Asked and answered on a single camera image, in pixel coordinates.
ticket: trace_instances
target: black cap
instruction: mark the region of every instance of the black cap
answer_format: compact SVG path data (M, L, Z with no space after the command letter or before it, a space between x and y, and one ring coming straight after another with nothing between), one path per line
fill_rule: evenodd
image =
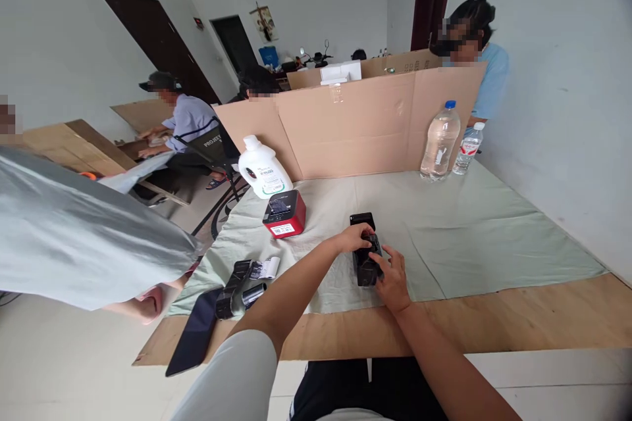
M182 91L180 82L168 72L156 71L149 76L147 82L141 82L138 87L147 92L156 92L159 89L165 89L171 92Z

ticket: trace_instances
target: cable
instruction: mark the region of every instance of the cable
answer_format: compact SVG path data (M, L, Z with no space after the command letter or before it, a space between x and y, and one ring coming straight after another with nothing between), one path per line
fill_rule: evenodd
M0 293L0 301L2 301L4 298L6 298L7 296L9 296L10 294L12 294L12 293L10 293L10 292L8 292L8 291L3 291L2 293ZM7 301L6 303L1 303L1 304L0 304L0 307L2 307L2 306L6 306L6 305L8 305L8 304L11 304L13 301L15 301L16 299L18 299L20 296L22 296L22 294L17 293L17 294L13 297L13 299L11 299L10 301Z

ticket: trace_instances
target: light green tablecloth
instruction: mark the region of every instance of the light green tablecloth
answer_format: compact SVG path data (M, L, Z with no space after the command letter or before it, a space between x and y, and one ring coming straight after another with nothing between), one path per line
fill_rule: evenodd
M467 175L429 183L399 172L296 184L307 205L301 235L275 240L261 219L267 202L252 190L231 212L168 315L189 314L197 296L224 285L237 260L281 258L278 274L316 244L372 212L380 243L406 258L414 301L592 278L607 270L557 225L474 161ZM340 255L306 312L342 312L380 305L356 285L351 254Z

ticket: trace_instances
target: bottle cap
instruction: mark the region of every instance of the bottle cap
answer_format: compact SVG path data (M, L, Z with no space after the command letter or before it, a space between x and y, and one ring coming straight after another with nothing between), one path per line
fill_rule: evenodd
M261 146L261 142L254 135L248 135L244 137L244 143L246 144L247 150L254 150Z

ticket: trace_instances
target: chair backrest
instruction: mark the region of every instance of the chair backrest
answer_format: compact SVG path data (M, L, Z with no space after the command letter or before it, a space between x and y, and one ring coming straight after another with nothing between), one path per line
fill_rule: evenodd
M217 121L217 125L211 128L208 132L194 138L191 141L186 141L184 138L179 136L174 136L173 138L185 144L188 148L195 151L209 162L223 162L226 159L224 145L220 134L219 121Z

